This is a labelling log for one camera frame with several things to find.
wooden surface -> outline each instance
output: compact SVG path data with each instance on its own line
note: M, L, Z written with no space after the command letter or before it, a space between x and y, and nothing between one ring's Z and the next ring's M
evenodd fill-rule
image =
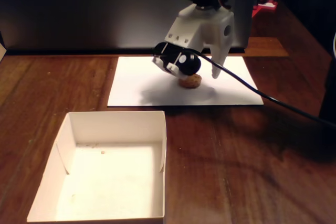
M253 37L289 57L245 61L260 90L317 115L329 55L279 5ZM69 111L164 110L166 223L336 223L336 165L320 127L264 106L106 108L114 57L4 57L0 63L0 223L25 223Z
M285 48L276 37L250 37L244 54L229 54L244 57L287 57Z

black cable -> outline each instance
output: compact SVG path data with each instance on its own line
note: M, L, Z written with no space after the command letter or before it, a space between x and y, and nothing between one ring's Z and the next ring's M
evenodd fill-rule
M265 93L255 89L254 87L252 87L250 84L248 84L246 81L244 81L242 78L240 78L238 75L232 73L230 70L228 70L227 68L221 66L220 64L217 64L215 63L212 59L210 59L209 57L205 56L204 54L196 51L196 50L193 50L193 49L184 49L183 51L187 51L187 52L190 52L192 54L197 54L198 56L202 57L203 59L205 59L206 61L210 62L212 65L214 65L215 67L219 68L220 70L226 72L227 74L229 74L230 76L232 76L233 78L235 78L237 81L239 81L241 84L243 84L244 86L246 86L248 89L250 89L251 91L255 92L256 94L260 95L261 97L271 101L271 102L274 102L276 103L277 105L280 105L288 110L291 110L292 112L295 112L299 115L302 115L306 118L309 118L315 122L318 122L318 123L321 123L325 126L328 126L330 128L333 128L336 130L336 124L332 123L332 122L329 122L329 121L326 121L326 120L323 120L317 116L314 116L314 115L311 115L305 111L302 111L302 110L299 110L291 105L288 105L284 102L281 102L273 97L270 97L269 95L266 95Z

white paper sheet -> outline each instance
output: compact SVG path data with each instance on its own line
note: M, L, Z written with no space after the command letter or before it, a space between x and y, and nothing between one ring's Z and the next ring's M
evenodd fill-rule
M261 97L222 72L211 76L212 65L201 59L202 84L184 89L152 57L119 57L108 106L262 105ZM224 66L256 88L242 57L227 57Z

open box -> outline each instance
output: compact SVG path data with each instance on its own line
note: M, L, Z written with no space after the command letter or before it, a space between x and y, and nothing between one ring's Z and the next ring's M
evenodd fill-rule
M164 223L162 111L65 116L27 222Z

crumb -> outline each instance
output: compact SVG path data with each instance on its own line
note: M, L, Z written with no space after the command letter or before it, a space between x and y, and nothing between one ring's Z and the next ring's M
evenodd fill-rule
M202 77L198 74L188 76L187 79L179 79L179 85L186 89L196 89L201 85Z

